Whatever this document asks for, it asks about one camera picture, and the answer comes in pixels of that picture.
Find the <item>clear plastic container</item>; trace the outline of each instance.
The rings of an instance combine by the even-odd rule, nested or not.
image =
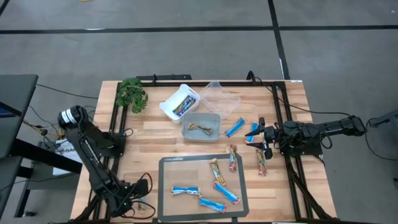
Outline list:
[[[213,130],[211,135],[203,131],[194,129],[189,130],[189,124],[195,123]],[[184,114],[182,121],[182,136],[189,141],[215,142],[220,138],[221,116],[215,113],[192,113]]]
[[[219,82],[210,82],[200,93],[201,102],[225,119],[240,104],[241,99],[226,91]]]

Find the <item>white plastic container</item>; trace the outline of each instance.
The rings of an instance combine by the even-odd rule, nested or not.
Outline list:
[[[196,102],[181,116],[178,117],[173,110],[179,106],[179,104],[188,96],[192,96],[196,99]],[[200,101],[200,95],[193,91],[188,85],[181,84],[180,88],[172,95],[168,100],[159,104],[159,107],[162,111],[176,124],[181,123],[184,115],[193,111],[196,107],[198,107]]]
[[[240,104],[241,99],[226,91],[219,82],[210,82],[200,93],[201,102],[213,113],[226,119]]]

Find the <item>black table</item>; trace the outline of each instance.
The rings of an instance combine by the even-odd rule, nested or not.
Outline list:
[[[22,116],[0,118],[0,189],[9,185],[0,191],[0,218],[16,177],[30,178],[32,175],[32,168],[21,166],[23,158],[77,174],[81,171],[79,162],[16,138],[32,99],[37,79],[37,75],[0,75],[0,102],[22,112]],[[22,200],[22,207],[19,205],[20,211],[17,211],[16,217],[22,216],[21,210],[23,211],[26,200],[27,197],[25,202]]]

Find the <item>gray plastic bowl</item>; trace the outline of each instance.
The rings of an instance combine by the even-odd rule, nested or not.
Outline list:
[[[207,135],[201,130],[189,130],[189,123],[199,124],[213,130],[211,135]],[[215,113],[194,113],[184,114],[182,120],[182,136],[189,141],[215,142],[220,138],[221,116]]]

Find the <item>desk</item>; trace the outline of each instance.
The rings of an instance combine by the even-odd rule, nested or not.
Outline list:
[[[32,168],[21,166],[22,158],[79,173],[81,164],[17,139],[19,128],[32,99],[37,75],[0,75],[0,102],[22,112],[22,116],[0,118],[0,218],[16,177],[31,178]],[[15,217],[21,217],[29,196],[24,190]]]
[[[117,84],[116,81],[103,82],[99,93],[94,123],[102,131],[107,131],[109,128]],[[290,104],[308,109],[303,83],[286,81],[285,84]],[[203,87],[192,88],[198,93],[203,89]],[[268,125],[277,122],[272,93],[263,86],[228,86],[225,88],[230,93],[238,95],[241,98],[241,104],[228,119],[222,120],[222,131],[232,127],[239,117],[244,118],[247,123],[231,138],[222,134],[215,143],[203,143],[184,141],[181,135],[181,125],[171,122],[159,108],[159,103],[176,92],[178,87],[145,87],[144,89],[149,95],[147,108],[139,115],[133,114],[130,110],[127,112],[126,128],[132,128],[134,134],[127,138],[126,150],[119,163],[118,177],[128,182],[135,182],[143,172],[148,172],[154,179],[154,189],[147,196],[147,202],[157,208],[158,165],[161,158],[224,154],[229,153],[228,146],[230,144],[235,144],[238,146],[238,153],[243,158],[250,209],[247,217],[238,218],[238,221],[294,221],[285,162],[279,154],[279,150],[273,149],[274,157],[267,161],[267,177],[259,177],[254,148],[244,144],[244,135],[250,132],[251,121],[258,121],[259,117],[264,117]],[[291,108],[291,110],[293,120],[312,122],[310,113],[295,108]],[[121,110],[118,111],[119,118],[117,120],[119,121]],[[210,112],[202,104],[195,111]],[[302,161],[309,191],[325,211],[335,217],[336,212],[323,164],[313,156],[302,156]],[[297,193],[302,217],[306,217],[302,194],[298,189]],[[78,216],[87,206],[89,194],[88,172],[83,166],[70,218]],[[111,221],[139,222],[140,220],[117,217],[112,218]],[[230,222],[231,219],[210,221]]]

